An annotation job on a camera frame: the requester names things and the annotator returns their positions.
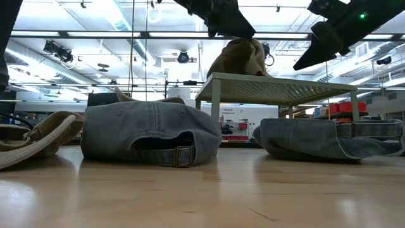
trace metal table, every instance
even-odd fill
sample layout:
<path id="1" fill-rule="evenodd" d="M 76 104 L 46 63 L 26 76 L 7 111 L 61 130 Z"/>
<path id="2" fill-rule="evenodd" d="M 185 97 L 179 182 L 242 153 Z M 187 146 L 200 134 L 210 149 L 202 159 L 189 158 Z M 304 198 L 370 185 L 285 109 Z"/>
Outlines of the metal table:
<path id="1" fill-rule="evenodd" d="M 210 101 L 211 116 L 219 120 L 221 102 L 285 105 L 289 107 L 289 115 L 293 118 L 293 106 L 350 92 L 353 120 L 359 121 L 356 91 L 355 85 L 214 72 L 198 92 L 196 108 L 201 109 L 201 101 Z"/>

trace ceiling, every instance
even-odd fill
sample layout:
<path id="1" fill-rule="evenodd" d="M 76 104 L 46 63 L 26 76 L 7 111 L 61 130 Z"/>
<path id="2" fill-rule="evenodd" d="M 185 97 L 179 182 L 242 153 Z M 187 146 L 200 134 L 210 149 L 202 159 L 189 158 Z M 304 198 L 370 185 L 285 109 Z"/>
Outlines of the ceiling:
<path id="1" fill-rule="evenodd" d="M 24 0 L 20 14 L 15 23 L 14 30 L 88 30 L 88 31 L 112 31 L 117 30 L 112 20 L 123 20 L 130 28 L 134 25 L 136 31 L 206 31 L 203 21 L 196 16 L 189 16 L 187 10 L 172 0 L 163 0 L 154 9 L 150 1 L 135 0 L 134 20 L 132 20 L 131 0 L 92 0 L 84 1 L 86 8 L 81 7 L 81 0 Z M 323 18 L 314 15 L 306 6 L 310 0 L 239 0 L 239 8 L 247 20 L 258 32 L 310 32 L 310 28 Z M 276 6 L 280 6 L 280 12 L 276 12 Z M 401 13 L 393 20 L 380 27 L 375 33 L 405 33 L 403 26 L 405 13 Z M 11 38 L 11 41 L 20 45 L 24 54 L 24 48 L 31 50 L 44 59 L 57 62 L 54 71 L 58 73 L 62 66 L 54 56 L 49 56 L 43 51 L 47 40 L 41 38 Z M 107 84 L 111 79 L 119 84 L 127 84 L 130 74 L 130 42 L 125 39 L 51 39 L 65 49 L 71 49 L 75 56 L 75 64 L 65 65 L 66 69 L 73 71 L 88 79 L 85 83 L 96 82 Z M 156 60 L 154 66 L 147 63 L 142 64 L 142 56 L 134 50 L 134 84 L 164 84 L 165 78 L 169 81 L 176 80 L 197 80 L 206 79 L 206 72 L 215 58 L 228 41 L 224 40 L 190 40 L 190 39 L 148 39 L 138 40 L 139 45 L 144 46 Z M 307 41 L 266 41 L 275 58 L 273 66 L 268 67 L 268 72 L 274 77 L 299 80 L 318 80 L 326 76 L 326 65 L 328 77 L 338 83 L 351 83 L 362 79 L 371 72 L 371 62 L 365 61 L 362 64 L 354 63 L 357 55 L 356 47 L 362 42 L 354 45 L 347 56 L 339 56 L 336 60 L 327 64 L 312 66 L 298 72 L 292 69 L 294 63 L 307 50 L 310 45 Z M 381 45 L 381 42 L 369 42 L 372 47 Z M 176 62 L 180 51 L 187 51 L 194 63 L 179 64 Z M 403 48 L 397 46 L 389 54 L 395 56 L 394 62 L 402 63 Z M 99 72 L 98 63 L 109 65 L 108 72 Z M 340 70 L 343 65 L 351 68 Z M 38 68 L 38 65 L 30 66 L 30 69 Z M 160 92 L 162 88 L 150 88 L 149 92 Z"/>

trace beige cloth bag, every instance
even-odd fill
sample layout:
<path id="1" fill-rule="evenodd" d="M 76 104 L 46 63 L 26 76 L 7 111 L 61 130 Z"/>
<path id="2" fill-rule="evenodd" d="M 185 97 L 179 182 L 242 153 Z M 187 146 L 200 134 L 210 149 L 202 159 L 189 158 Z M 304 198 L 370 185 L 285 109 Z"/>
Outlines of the beige cloth bag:
<path id="1" fill-rule="evenodd" d="M 237 38 L 222 49 L 207 77 L 213 72 L 271 77 L 265 66 L 265 51 L 261 43 L 255 39 Z"/>
<path id="2" fill-rule="evenodd" d="M 71 141 L 83 127 L 83 117 L 69 111 L 48 116 L 33 130 L 0 124 L 0 169 L 27 158 L 48 157 Z"/>

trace baseball cap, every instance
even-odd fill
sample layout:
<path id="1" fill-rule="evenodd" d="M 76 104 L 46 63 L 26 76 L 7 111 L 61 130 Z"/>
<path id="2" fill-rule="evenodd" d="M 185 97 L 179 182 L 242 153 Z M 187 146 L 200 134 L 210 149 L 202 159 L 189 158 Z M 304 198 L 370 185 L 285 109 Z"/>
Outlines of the baseball cap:
<path id="1" fill-rule="evenodd" d="M 31 157 L 48 157 L 71 141 L 83 126 L 83 117 L 69 111 L 49 115 L 34 129 L 0 124 L 0 169 Z"/>
<path id="2" fill-rule="evenodd" d="M 219 123 L 180 103 L 129 101 L 85 111 L 84 158 L 190 167 L 210 160 L 221 143 Z"/>

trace red box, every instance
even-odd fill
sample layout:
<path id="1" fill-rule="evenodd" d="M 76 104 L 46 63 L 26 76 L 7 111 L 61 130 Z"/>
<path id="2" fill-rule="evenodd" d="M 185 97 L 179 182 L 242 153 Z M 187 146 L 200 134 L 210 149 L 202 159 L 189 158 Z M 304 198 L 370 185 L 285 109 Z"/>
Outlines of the red box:
<path id="1" fill-rule="evenodd" d="M 247 123 L 240 123 L 239 124 L 239 129 L 240 130 L 246 130 L 247 129 Z"/>
<path id="2" fill-rule="evenodd" d="M 359 112 L 366 112 L 366 103 L 359 102 Z M 352 103 L 351 102 L 343 102 L 339 104 L 339 112 L 352 112 Z"/>
<path id="3" fill-rule="evenodd" d="M 339 104 L 331 104 L 329 108 L 330 108 L 330 114 L 340 113 Z"/>

